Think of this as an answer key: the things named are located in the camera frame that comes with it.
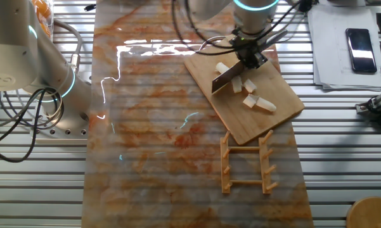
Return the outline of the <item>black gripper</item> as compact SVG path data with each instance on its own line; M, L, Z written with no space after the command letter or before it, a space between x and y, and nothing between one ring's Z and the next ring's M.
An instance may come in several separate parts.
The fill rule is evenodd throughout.
M233 30L233 34L233 48L244 67L257 69L268 61L255 40L242 37L239 30Z

